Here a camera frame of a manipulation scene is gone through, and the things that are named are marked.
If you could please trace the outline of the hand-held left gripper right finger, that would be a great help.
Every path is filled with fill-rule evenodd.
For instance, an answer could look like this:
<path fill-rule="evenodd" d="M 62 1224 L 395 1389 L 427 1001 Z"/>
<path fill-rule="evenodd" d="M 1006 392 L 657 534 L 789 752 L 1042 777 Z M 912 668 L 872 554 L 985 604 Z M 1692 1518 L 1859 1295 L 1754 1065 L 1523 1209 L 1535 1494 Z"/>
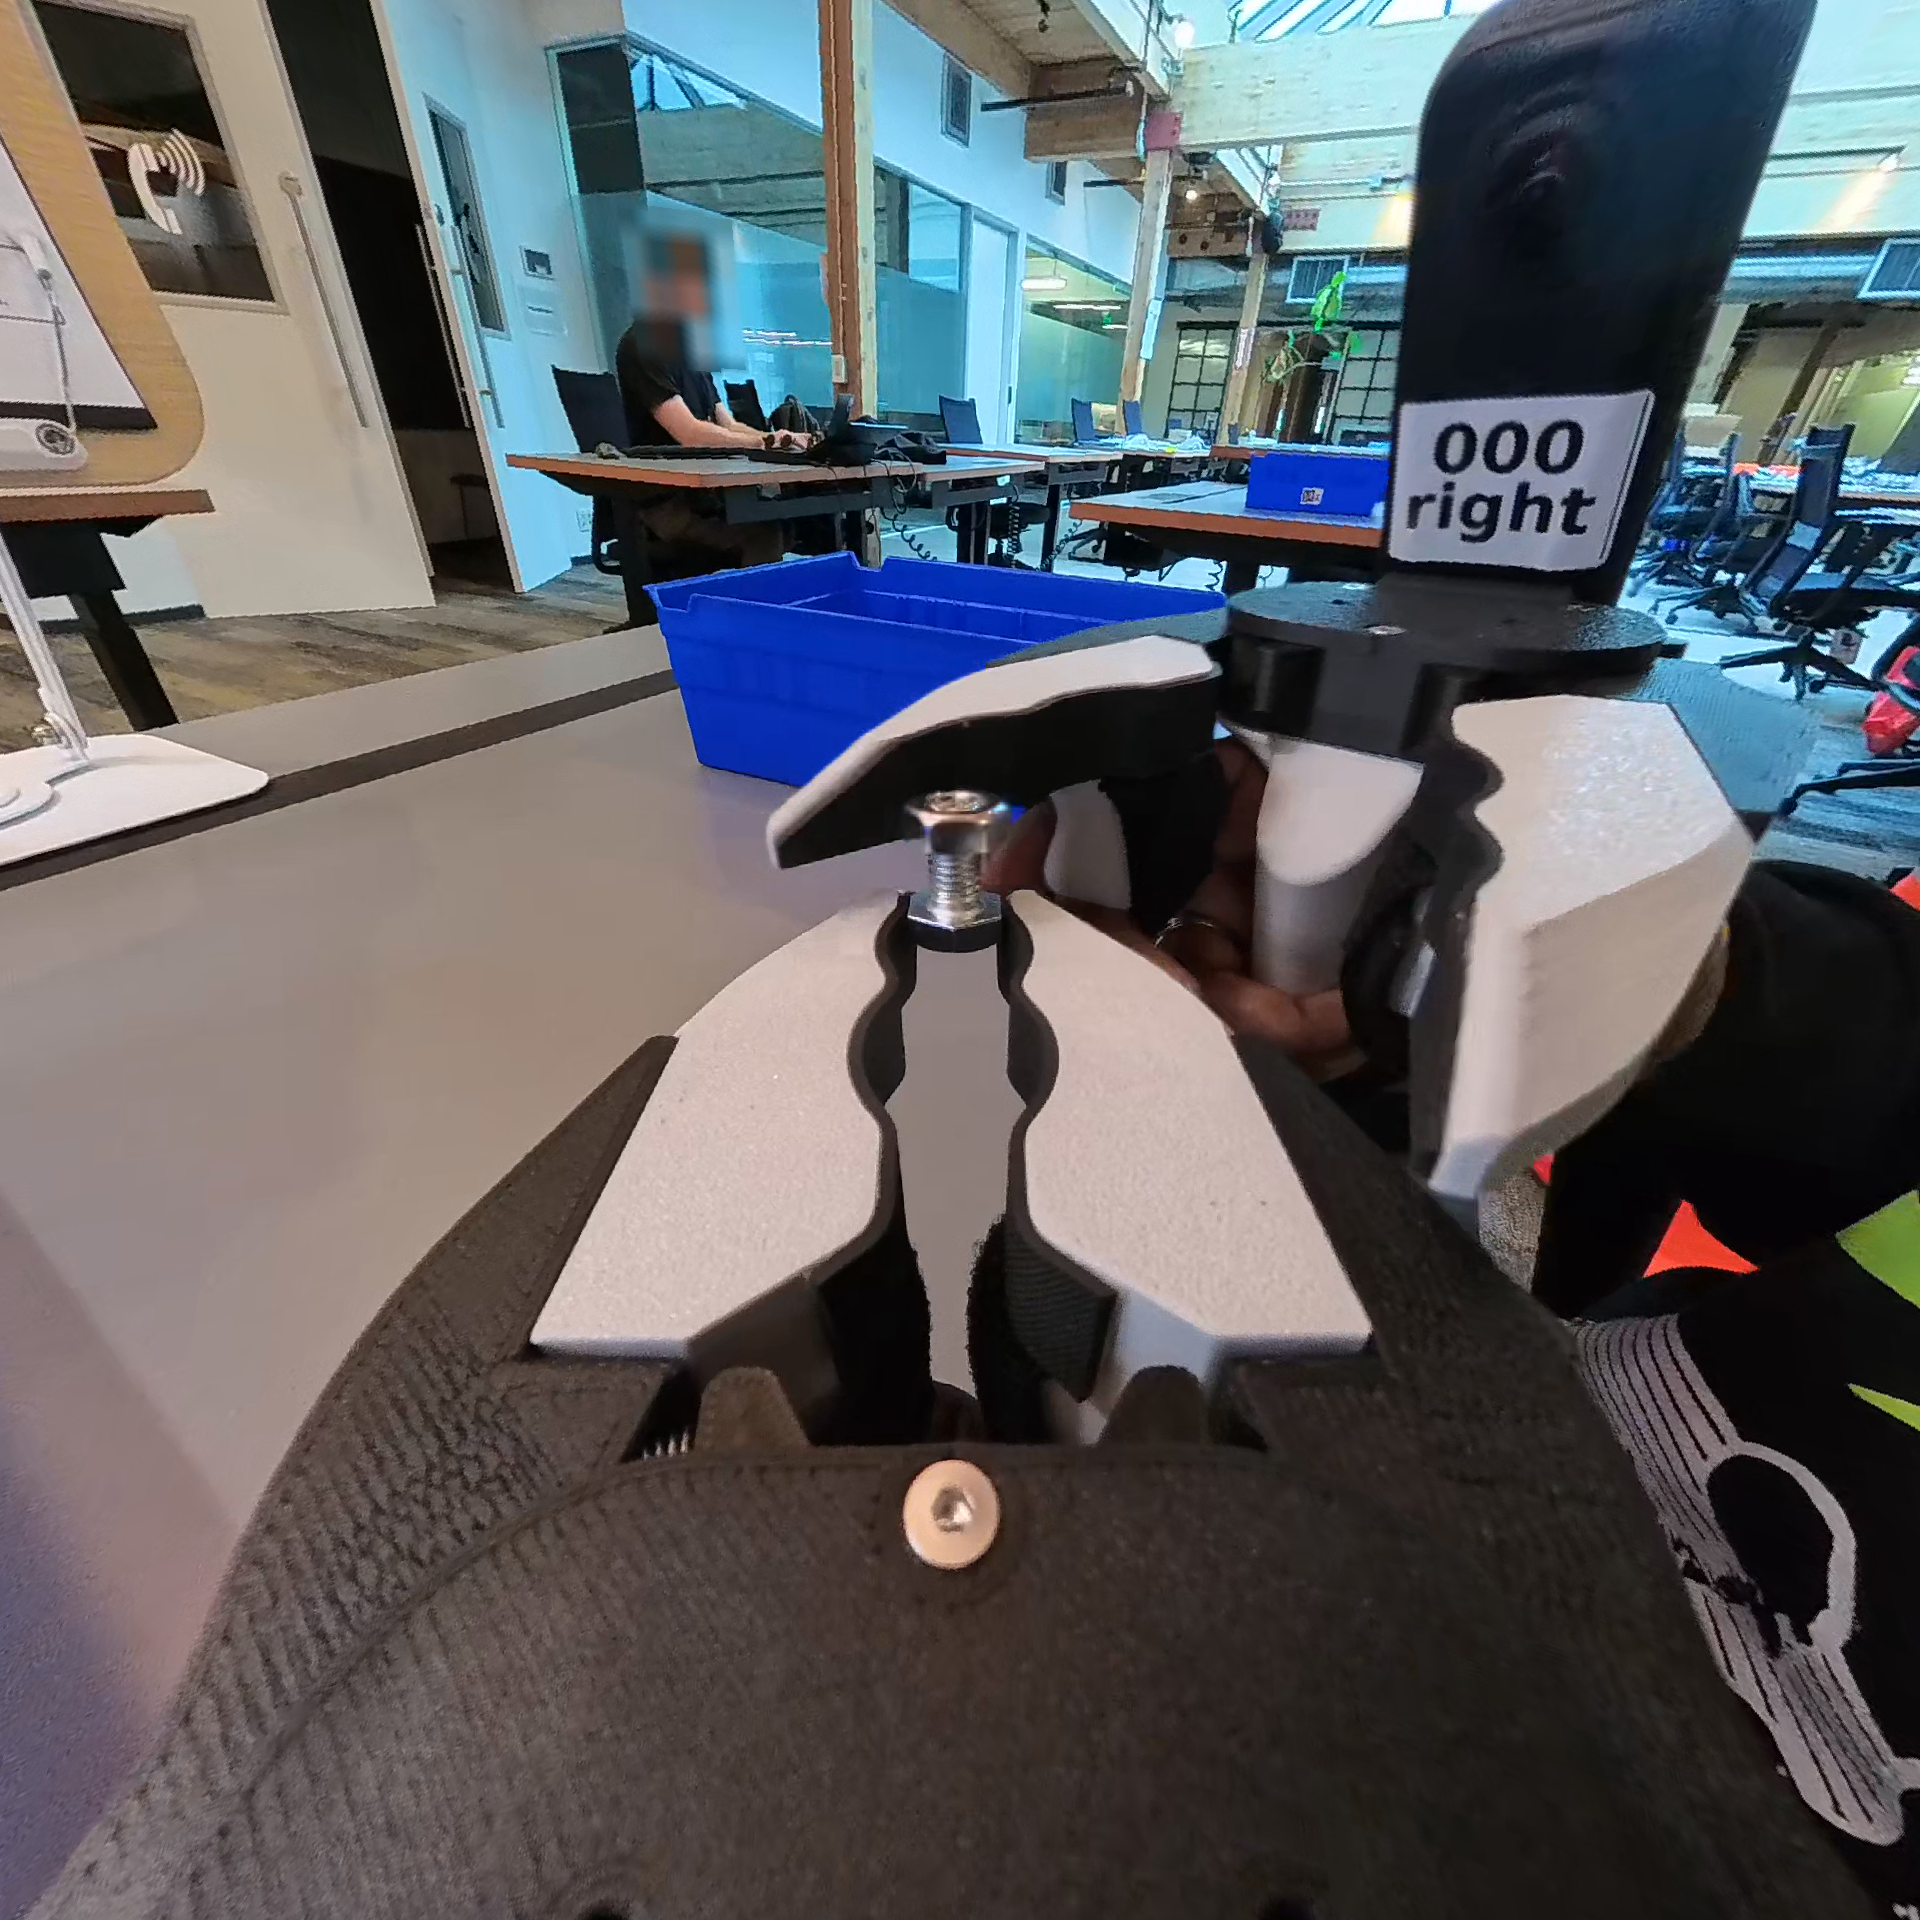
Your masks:
<path fill-rule="evenodd" d="M 1140 1373 L 1364 1352 L 1373 1323 L 1227 1028 L 1033 891 L 1003 901 L 1004 1297 L 1047 1382 L 1115 1411 Z"/>

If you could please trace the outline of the blue plastic bin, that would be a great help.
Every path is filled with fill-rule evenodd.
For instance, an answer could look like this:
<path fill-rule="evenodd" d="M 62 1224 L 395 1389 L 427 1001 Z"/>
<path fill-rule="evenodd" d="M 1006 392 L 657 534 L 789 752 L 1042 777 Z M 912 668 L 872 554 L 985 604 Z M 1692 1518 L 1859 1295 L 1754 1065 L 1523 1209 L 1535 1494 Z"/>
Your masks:
<path fill-rule="evenodd" d="M 698 764 L 803 785 L 903 707 L 1072 634 L 1216 613 L 1220 591 L 851 552 L 646 590 Z"/>
<path fill-rule="evenodd" d="M 1250 515 L 1377 524 L 1387 481 L 1385 444 L 1277 444 L 1250 454 L 1241 508 Z"/>

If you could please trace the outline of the silver hex bolt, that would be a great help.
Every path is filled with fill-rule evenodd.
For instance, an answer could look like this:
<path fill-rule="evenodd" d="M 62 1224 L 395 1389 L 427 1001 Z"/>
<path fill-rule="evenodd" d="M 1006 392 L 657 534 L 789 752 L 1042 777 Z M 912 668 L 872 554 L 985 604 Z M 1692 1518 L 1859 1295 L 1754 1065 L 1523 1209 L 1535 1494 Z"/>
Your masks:
<path fill-rule="evenodd" d="M 1003 901 L 981 880 L 978 851 L 928 851 L 924 887 L 906 907 L 906 928 L 917 949 L 969 955 L 995 949 Z"/>

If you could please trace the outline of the white sign stand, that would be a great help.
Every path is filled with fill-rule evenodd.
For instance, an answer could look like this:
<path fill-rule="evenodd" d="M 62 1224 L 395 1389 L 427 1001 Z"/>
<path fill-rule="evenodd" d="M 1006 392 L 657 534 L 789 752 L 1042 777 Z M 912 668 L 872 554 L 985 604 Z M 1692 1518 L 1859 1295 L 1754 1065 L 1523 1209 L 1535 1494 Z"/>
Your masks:
<path fill-rule="evenodd" d="M 2 755 L 3 869 L 253 802 L 269 787 L 267 771 L 155 734 L 91 737 L 5 547 L 2 598 L 43 709 L 35 745 Z"/>

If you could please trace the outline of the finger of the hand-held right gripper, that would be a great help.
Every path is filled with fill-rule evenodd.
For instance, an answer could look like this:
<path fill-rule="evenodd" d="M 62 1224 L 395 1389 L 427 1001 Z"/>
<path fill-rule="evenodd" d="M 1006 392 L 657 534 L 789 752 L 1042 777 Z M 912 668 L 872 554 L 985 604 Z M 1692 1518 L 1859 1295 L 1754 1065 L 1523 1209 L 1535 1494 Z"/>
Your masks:
<path fill-rule="evenodd" d="M 1410 1163 L 1474 1206 L 1613 1108 L 1722 933 L 1751 842 L 1660 705 L 1458 707 L 1414 764 L 1254 732 L 1254 974 L 1295 996 L 1361 962 L 1361 921 L 1410 889 L 1385 1012 L 1407 1038 Z"/>
<path fill-rule="evenodd" d="M 1031 647 L 867 730 L 780 803 L 780 869 L 915 837 L 905 803 L 978 789 L 1054 809 L 1051 887 L 1108 908 L 1182 908 L 1227 810 L 1214 725 L 1225 680 L 1197 641 L 1150 634 Z"/>

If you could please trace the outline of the wooden office desk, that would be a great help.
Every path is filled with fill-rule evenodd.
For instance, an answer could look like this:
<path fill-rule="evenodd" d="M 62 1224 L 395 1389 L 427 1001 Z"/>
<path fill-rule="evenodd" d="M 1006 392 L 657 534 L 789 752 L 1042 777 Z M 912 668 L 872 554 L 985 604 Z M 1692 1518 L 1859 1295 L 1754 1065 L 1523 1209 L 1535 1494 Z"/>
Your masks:
<path fill-rule="evenodd" d="M 828 465 L 803 454 L 696 449 L 671 454 L 659 447 L 612 458 L 513 452 L 507 463 L 609 508 L 616 570 L 625 597 L 621 625 L 628 631 L 653 629 L 653 582 L 684 577 L 693 565 L 691 559 L 655 565 L 637 518 L 639 508 L 653 495 L 716 499 L 719 522 L 730 527 L 826 518 L 833 524 L 839 549 L 856 545 L 876 522 L 901 508 L 953 511 L 956 556 L 967 565 L 988 561 L 994 509 L 1033 495 L 1043 511 L 1038 566 L 1052 570 L 1068 488 L 1106 472 L 1102 458 L 1081 449 L 1043 449 L 1036 454 L 963 449 L 933 463 L 881 460 Z"/>
<path fill-rule="evenodd" d="M 1255 590 L 1271 568 L 1289 584 L 1361 584 L 1384 563 L 1384 533 L 1371 518 L 1255 513 L 1247 488 L 1223 483 L 1083 497 L 1068 515 L 1097 527 L 1108 566 L 1141 574 L 1213 563 L 1229 597 Z"/>

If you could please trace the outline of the green plant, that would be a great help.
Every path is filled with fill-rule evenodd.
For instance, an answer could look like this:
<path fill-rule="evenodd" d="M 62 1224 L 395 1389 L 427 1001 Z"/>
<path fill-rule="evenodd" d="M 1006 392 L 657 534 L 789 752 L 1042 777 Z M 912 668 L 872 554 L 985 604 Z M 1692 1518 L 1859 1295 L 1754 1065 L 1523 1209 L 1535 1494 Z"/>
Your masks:
<path fill-rule="evenodd" d="M 1336 354 L 1343 331 L 1344 317 L 1344 297 L 1348 285 L 1348 260 L 1295 260 L 1295 273 L 1287 280 L 1287 297 L 1295 297 L 1291 281 L 1298 280 L 1302 273 L 1311 269 L 1307 280 L 1302 281 L 1305 292 L 1311 296 L 1304 321 L 1300 324 L 1287 326 L 1279 347 L 1279 358 L 1275 362 L 1275 378 L 1279 385 L 1286 385 L 1302 369 L 1321 367 L 1328 358 Z"/>

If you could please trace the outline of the wooden pillar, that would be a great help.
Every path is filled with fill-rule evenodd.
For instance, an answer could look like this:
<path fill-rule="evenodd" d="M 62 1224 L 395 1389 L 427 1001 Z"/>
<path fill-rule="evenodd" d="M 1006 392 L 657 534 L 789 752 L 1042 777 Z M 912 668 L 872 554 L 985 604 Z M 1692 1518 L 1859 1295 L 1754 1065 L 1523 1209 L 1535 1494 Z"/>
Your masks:
<path fill-rule="evenodd" d="M 817 45 L 832 387 L 876 417 L 872 2 L 817 2 Z"/>

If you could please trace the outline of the person's right forearm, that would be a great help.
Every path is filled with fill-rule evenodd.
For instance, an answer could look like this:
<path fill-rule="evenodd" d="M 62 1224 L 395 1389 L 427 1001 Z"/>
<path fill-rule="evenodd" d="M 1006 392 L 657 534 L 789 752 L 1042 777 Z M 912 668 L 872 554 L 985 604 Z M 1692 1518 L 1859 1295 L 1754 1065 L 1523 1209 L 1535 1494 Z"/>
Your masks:
<path fill-rule="evenodd" d="M 1685 1040 L 1553 1154 L 1531 1291 L 1560 1318 L 1642 1281 L 1679 1208 L 1763 1266 L 1916 1188 L 1914 905 L 1761 862 L 1713 981 Z"/>

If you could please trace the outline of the black printed shirt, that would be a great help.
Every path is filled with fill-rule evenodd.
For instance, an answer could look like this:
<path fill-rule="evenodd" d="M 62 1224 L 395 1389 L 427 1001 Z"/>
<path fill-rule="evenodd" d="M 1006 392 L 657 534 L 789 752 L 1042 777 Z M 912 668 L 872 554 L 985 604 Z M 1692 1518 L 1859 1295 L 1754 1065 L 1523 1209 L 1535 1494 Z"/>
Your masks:
<path fill-rule="evenodd" d="M 1715 1669 L 1888 1916 L 1918 1902 L 1918 1202 L 1574 1323 Z"/>

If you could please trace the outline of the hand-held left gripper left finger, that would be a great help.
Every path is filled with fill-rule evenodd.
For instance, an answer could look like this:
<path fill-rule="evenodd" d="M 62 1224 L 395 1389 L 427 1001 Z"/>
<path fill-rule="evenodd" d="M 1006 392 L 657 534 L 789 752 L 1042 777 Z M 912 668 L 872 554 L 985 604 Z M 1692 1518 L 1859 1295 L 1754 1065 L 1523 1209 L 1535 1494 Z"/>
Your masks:
<path fill-rule="evenodd" d="M 915 949 L 896 892 L 684 1021 L 534 1322 L 543 1355 L 776 1373 L 794 1411 L 924 1411 L 931 1318 L 889 1099 Z"/>

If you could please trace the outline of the small red object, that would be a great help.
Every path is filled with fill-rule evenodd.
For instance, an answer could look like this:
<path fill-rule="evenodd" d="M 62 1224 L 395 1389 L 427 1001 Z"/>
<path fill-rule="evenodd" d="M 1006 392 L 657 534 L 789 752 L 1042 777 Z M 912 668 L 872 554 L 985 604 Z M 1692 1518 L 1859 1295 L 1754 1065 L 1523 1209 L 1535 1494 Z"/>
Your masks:
<path fill-rule="evenodd" d="M 1562 1149 L 1531 1165 L 1544 1188 L 1533 1290 L 1562 1306 L 1679 1266 L 1749 1273 L 1674 1179 L 1640 1156 Z"/>

